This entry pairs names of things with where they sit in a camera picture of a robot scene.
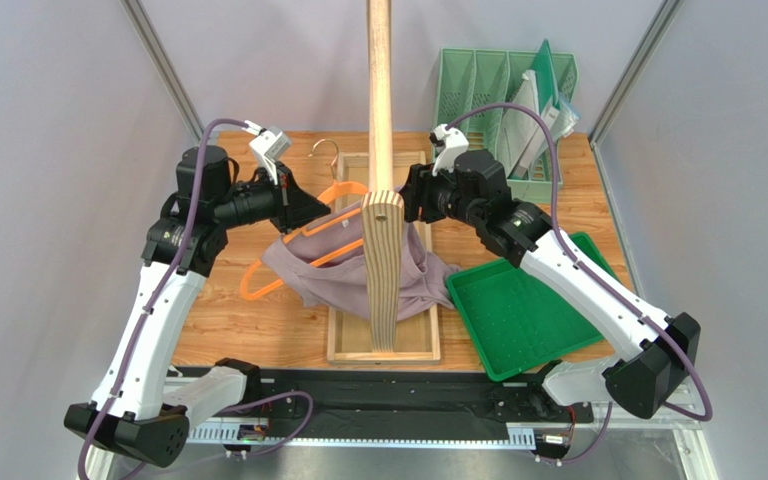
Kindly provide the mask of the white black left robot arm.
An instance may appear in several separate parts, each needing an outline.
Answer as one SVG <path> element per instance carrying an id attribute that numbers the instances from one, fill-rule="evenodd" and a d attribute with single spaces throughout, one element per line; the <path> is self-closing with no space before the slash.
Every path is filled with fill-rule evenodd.
<path id="1" fill-rule="evenodd" d="M 218 361 L 206 374 L 174 391 L 165 381 L 182 326 L 228 243 L 228 230 L 267 221 L 289 233 L 330 214 L 304 191 L 291 170 L 276 162 L 238 182 L 237 163 L 218 146 L 182 154 L 177 190 L 150 227 L 142 252 L 136 301 L 118 350 L 100 386 L 86 403 L 72 404 L 66 429 L 93 447 L 168 467 L 189 434 L 229 407 L 261 405 L 259 367 Z"/>

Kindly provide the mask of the lilac ribbed tank top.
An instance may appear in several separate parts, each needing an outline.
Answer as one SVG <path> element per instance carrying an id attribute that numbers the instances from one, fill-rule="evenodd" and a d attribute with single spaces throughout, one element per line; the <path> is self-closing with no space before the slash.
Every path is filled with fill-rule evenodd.
<path id="1" fill-rule="evenodd" d="M 361 221 L 345 220 L 320 233 L 300 235 L 289 242 L 274 241 L 262 254 L 262 262 L 292 289 L 305 307 L 328 306 L 369 318 L 366 258 L 361 247 L 328 260 L 313 262 L 362 238 Z M 449 276 L 460 271 L 427 250 L 416 227 L 407 223 L 401 251 L 398 320 L 408 319 L 435 305 L 454 307 L 446 286 Z"/>

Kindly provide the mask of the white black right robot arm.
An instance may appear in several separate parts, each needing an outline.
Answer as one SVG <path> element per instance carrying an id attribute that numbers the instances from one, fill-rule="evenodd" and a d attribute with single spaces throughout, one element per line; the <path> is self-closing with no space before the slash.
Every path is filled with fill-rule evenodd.
<path id="1" fill-rule="evenodd" d="M 515 199 L 489 151 L 461 153 L 451 169 L 415 164 L 399 193 L 407 221 L 449 218 L 474 228 L 488 251 L 552 289 L 611 344 L 611 356 L 545 370 L 541 387 L 555 403 L 612 402 L 642 419 L 661 408 L 712 419 L 695 368 L 699 322 L 638 297 L 582 253 L 548 213 Z"/>

